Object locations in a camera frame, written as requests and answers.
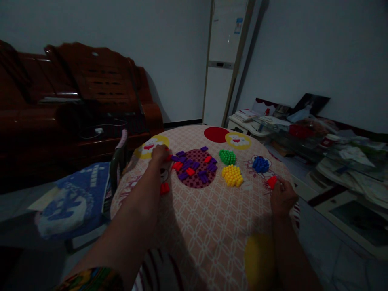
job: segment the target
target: red toy block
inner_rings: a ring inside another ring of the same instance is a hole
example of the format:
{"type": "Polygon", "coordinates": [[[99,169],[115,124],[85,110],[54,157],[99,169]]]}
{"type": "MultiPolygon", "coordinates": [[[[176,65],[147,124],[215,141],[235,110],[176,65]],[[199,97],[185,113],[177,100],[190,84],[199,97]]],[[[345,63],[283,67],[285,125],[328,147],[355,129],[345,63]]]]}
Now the red toy block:
{"type": "Polygon", "coordinates": [[[194,171],[192,168],[188,168],[188,169],[186,170],[186,173],[191,177],[192,175],[195,174],[195,171],[194,171]]]}
{"type": "Polygon", "coordinates": [[[181,162],[178,162],[176,163],[178,164],[177,167],[175,168],[177,171],[179,171],[182,167],[183,167],[183,164],[181,162]]]}
{"type": "Polygon", "coordinates": [[[211,156],[208,156],[208,157],[206,157],[206,159],[205,159],[205,163],[209,163],[209,162],[210,162],[210,160],[211,160],[211,156]]]}
{"type": "Polygon", "coordinates": [[[163,183],[161,186],[160,186],[160,194],[161,195],[165,195],[167,194],[168,192],[170,192],[170,187],[167,183],[163,183]]]}
{"type": "Polygon", "coordinates": [[[269,187],[270,187],[272,190],[273,190],[274,187],[275,187],[276,181],[278,181],[278,178],[277,178],[276,176],[273,176],[273,177],[269,178],[268,181],[267,181],[269,187]]]}
{"type": "Polygon", "coordinates": [[[179,171],[181,169],[181,167],[183,166],[183,164],[181,162],[177,162],[173,165],[173,169],[179,171]]]}

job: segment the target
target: blue towel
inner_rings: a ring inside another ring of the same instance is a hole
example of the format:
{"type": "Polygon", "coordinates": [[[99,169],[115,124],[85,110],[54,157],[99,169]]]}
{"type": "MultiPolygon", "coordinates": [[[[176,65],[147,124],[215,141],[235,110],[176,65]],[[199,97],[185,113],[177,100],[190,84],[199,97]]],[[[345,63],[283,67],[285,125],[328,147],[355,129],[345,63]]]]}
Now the blue towel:
{"type": "Polygon", "coordinates": [[[42,238],[72,239],[105,223],[102,209],[108,182],[108,162],[93,164],[56,181],[61,191],[44,209],[38,222],[42,238]]]}

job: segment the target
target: blue toy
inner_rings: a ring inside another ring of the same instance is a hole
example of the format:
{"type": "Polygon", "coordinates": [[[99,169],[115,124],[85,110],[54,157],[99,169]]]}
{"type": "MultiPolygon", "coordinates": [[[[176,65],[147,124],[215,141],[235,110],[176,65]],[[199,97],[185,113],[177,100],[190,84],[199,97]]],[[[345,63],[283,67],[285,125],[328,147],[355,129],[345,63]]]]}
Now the blue toy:
{"type": "Polygon", "coordinates": [[[268,171],[270,164],[263,157],[257,157],[253,162],[252,168],[258,173],[265,173],[268,171]]]}

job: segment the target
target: forearm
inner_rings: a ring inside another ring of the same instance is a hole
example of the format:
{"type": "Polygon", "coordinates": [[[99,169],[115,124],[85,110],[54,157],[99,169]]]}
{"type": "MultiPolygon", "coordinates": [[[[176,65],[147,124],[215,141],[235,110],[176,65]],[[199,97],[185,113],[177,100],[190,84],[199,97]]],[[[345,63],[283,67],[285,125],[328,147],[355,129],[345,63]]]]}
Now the forearm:
{"type": "Polygon", "coordinates": [[[111,267],[120,273],[126,287],[132,287],[149,248],[159,198],[160,165],[151,161],[104,234],[69,276],[88,268],[111,267]]]}
{"type": "Polygon", "coordinates": [[[285,290],[322,290],[302,246],[294,232],[290,217],[273,218],[275,258],[285,290]]]}

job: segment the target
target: wall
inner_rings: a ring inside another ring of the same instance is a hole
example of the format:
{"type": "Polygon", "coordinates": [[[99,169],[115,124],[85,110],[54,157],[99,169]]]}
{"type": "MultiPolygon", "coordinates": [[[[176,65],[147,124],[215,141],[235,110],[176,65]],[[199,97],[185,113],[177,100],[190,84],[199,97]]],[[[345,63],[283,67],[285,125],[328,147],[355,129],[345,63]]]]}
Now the wall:
{"type": "Polygon", "coordinates": [[[74,41],[109,47],[147,70],[164,122],[199,119],[210,6],[208,0],[2,0],[0,39],[30,53],[74,41]]]}
{"type": "Polygon", "coordinates": [[[388,133],[388,1],[269,1],[237,108],[304,93],[331,97],[323,117],[388,133]]]}

